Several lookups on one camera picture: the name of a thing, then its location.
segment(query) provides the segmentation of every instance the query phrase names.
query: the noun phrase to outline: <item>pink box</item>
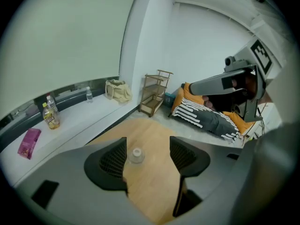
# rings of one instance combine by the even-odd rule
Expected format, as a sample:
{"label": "pink box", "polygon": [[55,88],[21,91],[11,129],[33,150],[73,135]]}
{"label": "pink box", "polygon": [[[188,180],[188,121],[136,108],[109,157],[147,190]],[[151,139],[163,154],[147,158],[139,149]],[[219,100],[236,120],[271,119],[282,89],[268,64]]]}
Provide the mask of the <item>pink box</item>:
{"label": "pink box", "polygon": [[37,143],[40,134],[41,130],[29,128],[20,144],[18,154],[20,154],[24,158],[31,159],[33,149]]}

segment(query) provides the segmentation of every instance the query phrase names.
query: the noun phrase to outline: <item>yellow bottle label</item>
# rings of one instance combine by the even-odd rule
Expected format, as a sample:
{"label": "yellow bottle label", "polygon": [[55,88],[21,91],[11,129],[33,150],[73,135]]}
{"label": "yellow bottle label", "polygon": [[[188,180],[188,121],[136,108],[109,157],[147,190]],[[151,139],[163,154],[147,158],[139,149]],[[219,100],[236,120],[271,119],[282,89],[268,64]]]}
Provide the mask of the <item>yellow bottle label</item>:
{"label": "yellow bottle label", "polygon": [[44,116],[44,120],[46,121],[49,128],[51,128],[51,129],[55,128],[55,126],[57,125],[56,121],[55,121],[55,117],[52,115],[51,112]]}

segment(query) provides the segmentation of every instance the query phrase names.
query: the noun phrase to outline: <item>beige tote bag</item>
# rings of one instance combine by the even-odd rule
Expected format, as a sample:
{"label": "beige tote bag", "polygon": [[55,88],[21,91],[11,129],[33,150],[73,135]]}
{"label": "beige tote bag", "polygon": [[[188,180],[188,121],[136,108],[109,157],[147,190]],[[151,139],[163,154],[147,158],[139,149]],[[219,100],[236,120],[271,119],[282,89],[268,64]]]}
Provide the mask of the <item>beige tote bag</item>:
{"label": "beige tote bag", "polygon": [[115,79],[105,82],[105,94],[108,99],[115,99],[120,103],[125,103],[132,99],[132,92],[128,84],[125,81]]}

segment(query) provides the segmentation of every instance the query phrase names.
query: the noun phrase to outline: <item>gray floor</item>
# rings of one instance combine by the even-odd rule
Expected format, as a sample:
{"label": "gray floor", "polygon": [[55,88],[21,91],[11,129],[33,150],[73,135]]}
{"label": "gray floor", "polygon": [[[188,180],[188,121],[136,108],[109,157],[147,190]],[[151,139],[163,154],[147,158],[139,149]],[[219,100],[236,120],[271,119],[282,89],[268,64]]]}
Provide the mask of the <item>gray floor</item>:
{"label": "gray floor", "polygon": [[177,117],[170,117],[168,115],[170,113],[170,108],[162,105],[158,111],[154,114],[152,118],[149,118],[148,115],[135,111],[125,120],[136,119],[136,118],[146,118],[159,122],[161,125],[173,130],[177,136],[186,137],[189,139],[201,141],[204,143],[211,143],[215,145],[221,145],[226,147],[236,147],[241,148],[242,142],[241,139],[237,139],[235,143],[228,142],[227,140],[218,137],[212,133],[205,132],[199,127]]}

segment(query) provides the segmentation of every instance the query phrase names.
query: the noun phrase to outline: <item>window ledge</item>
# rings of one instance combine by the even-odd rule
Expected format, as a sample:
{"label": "window ledge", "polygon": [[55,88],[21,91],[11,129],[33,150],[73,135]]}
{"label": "window ledge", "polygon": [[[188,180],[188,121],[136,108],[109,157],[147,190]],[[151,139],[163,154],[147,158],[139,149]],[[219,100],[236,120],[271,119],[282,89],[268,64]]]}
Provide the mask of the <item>window ledge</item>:
{"label": "window ledge", "polygon": [[0,153],[2,170],[7,181],[11,186],[15,185],[33,167],[68,140],[126,105],[119,104],[115,100],[109,100],[103,94],[94,97],[92,103],[84,101],[61,111],[60,127],[56,130],[51,130],[44,121],[38,123],[33,128],[38,128],[42,132],[32,153],[31,160],[21,157],[17,153],[26,133],[15,139]]}

